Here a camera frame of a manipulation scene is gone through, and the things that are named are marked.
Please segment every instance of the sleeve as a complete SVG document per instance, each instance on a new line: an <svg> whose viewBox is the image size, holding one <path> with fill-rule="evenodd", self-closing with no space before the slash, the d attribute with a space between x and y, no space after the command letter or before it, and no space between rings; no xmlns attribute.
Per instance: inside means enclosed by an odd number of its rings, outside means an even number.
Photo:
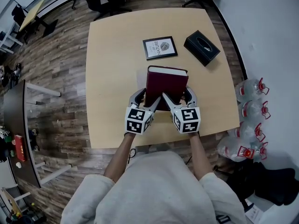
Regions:
<svg viewBox="0 0 299 224"><path fill-rule="evenodd" d="M101 175L87 175L66 205L60 223L93 223L100 201L114 184L115 183L107 177Z"/></svg>
<svg viewBox="0 0 299 224"><path fill-rule="evenodd" d="M199 182L212 201L219 224L247 223L243 205L223 180L214 173L208 173Z"/></svg>

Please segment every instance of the person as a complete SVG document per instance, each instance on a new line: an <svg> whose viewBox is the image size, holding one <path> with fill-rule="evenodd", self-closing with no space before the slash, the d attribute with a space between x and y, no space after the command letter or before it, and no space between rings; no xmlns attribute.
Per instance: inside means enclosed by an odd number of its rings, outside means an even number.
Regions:
<svg viewBox="0 0 299 224"><path fill-rule="evenodd" d="M190 133L194 174L172 151L138 155L126 167L135 134L126 133L104 175L88 175L62 224L245 224L242 204L213 173L198 133Z"/></svg>

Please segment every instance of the gray sweatshirt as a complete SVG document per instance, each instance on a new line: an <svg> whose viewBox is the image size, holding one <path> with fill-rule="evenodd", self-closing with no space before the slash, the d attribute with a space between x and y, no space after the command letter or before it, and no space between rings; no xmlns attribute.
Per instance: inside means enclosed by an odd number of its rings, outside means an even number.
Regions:
<svg viewBox="0 0 299 224"><path fill-rule="evenodd" d="M136 157L117 183L88 175L61 224L245 224L242 204L214 173L198 181L174 152Z"/></svg>

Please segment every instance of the forearm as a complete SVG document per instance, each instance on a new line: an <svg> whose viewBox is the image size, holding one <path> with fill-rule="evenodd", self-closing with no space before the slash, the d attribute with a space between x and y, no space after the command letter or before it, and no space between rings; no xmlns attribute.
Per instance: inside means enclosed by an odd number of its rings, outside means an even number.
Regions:
<svg viewBox="0 0 299 224"><path fill-rule="evenodd" d="M206 152L201 144L199 135L197 133L189 134L191 151L192 151L192 162L194 176L200 180L205 174L212 173L211 164L206 157Z"/></svg>
<svg viewBox="0 0 299 224"><path fill-rule="evenodd" d="M116 153L109 162L107 168L105 169L104 176L117 182L121 175L125 172L128 156L130 153L131 145L135 138L134 133L127 133L121 145L116 150Z"/></svg>

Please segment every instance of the wooden table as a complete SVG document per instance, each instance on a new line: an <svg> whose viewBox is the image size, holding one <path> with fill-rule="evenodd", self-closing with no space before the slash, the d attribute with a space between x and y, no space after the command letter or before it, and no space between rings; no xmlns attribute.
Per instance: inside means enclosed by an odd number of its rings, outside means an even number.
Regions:
<svg viewBox="0 0 299 224"><path fill-rule="evenodd" d="M35 164L34 162L34 156L29 140L26 113L26 103L34 104L34 102L28 99L27 88L54 96L61 96L61 93L27 83L23 80L4 95L4 126L11 132L13 138L15 135L23 137L23 148L26 157L26 161L19 160L16 155L15 157L9 157L10 169L15 177L21 178L40 188L46 182L71 169L71 164L62 167L43 179L39 177L37 168L45 165L45 162L39 164ZM21 168L16 166L16 163L18 162L21 163Z"/></svg>
<svg viewBox="0 0 299 224"><path fill-rule="evenodd" d="M221 51L204 67L185 47L186 38L202 32ZM147 61L142 41L172 36L178 56ZM204 9L160 8L131 12L92 22L86 59L86 104L93 148L118 147L124 116L137 91L136 74L150 65L188 70L188 85L198 98L201 136L239 126L233 80L221 42ZM170 112L156 112L147 132L133 145L186 139L171 121Z"/></svg>
<svg viewBox="0 0 299 224"><path fill-rule="evenodd" d="M45 36L51 34L52 32L54 32L58 20L55 20L50 25L48 25L41 18L39 18L37 16L37 13L40 10L40 8L42 7L44 1L45 0L41 0L33 8L30 9L30 11L27 13L22 25L20 26L19 31L22 31L33 20L36 20L38 23L42 24L46 28L44 33L43 33L43 37L45 37Z"/></svg>

